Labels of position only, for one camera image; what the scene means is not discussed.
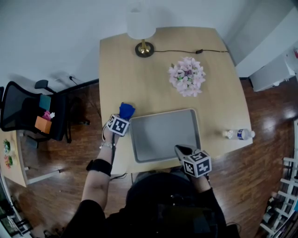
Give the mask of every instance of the person's hand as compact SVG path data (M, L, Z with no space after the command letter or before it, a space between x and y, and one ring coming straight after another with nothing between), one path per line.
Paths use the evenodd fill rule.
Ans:
M105 141L112 143L113 133L108 129L107 126L103 130L103 136ZM120 136L115 133L115 145L117 144L119 137Z

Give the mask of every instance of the wooden floor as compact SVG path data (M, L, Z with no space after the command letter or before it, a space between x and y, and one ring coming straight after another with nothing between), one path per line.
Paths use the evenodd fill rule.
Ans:
M258 93L248 81L242 81L242 86L256 137L252 145L212 160L210 181L227 222L239 223L241 237L252 238L270 193L278 189L282 158L293 155L292 121L298 116L298 83L291 79ZM102 122L94 108L100 108L98 84L77 90L74 95L84 100L91 125L73 126L71 144L51 140L35 150L22 138L25 166L32 168L27 172L29 177L56 169L63 169L63 173L28 188L7 179L11 194L35 227L34 234L40 237L43 229L61 228L69 222L81 199L86 165L99 152ZM130 175L111 182L107 216L125 206L130 186Z

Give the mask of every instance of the gray tray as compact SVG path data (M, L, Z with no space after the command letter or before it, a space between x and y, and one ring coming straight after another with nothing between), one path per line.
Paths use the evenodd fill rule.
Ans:
M201 148L196 112L193 109L132 118L130 135L138 163L175 159L175 145Z

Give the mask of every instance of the wristband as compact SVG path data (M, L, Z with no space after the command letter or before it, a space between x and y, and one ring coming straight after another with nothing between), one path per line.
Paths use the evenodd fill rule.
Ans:
M111 177L112 165L103 159L96 159L94 161L93 160L90 161L90 163L86 167L86 170L87 171L95 170L98 172L105 173Z

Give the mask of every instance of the small table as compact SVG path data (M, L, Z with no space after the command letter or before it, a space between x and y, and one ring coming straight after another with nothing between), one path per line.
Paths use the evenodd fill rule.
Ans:
M16 164L13 165L11 168L8 168L5 165L5 161L4 161L4 146L3 146L3 141L7 139L9 142L13 142L14 143L14 157L15 157L15 161ZM1 166L1 178L4 184L4 188L7 190L6 187L6 183L3 179L2 176L10 179L11 181L22 185L24 187L27 187L28 184L32 184L38 181L41 181L43 179L47 179L51 176L54 176L56 174L59 174L60 171L56 170L54 172L42 175L42 176L38 176L36 178L31 178L31 179L27 179L26 176L26 170L28 170L28 167L24 166L24 162L23 162L23 157L22 157L22 151L20 148L20 138L17 135L17 131L11 131L11 132L3 132L0 130L0 166Z
M213 28L159 28L147 41L157 51L227 50ZM198 117L201 147L212 158L252 144L252 139L222 137L222 131L228 129L251 130L244 92L229 53L155 52L148 58L140 58L135 54L138 43L126 33L100 41L99 89L103 124L111 114L119 112L122 102L136 108L134 116L193 108ZM204 67L206 81L202 83L203 92L197 97L183 97L169 83L168 69L181 57L194 57ZM118 141L112 173L143 172L178 165L177 159L137 163L128 132Z

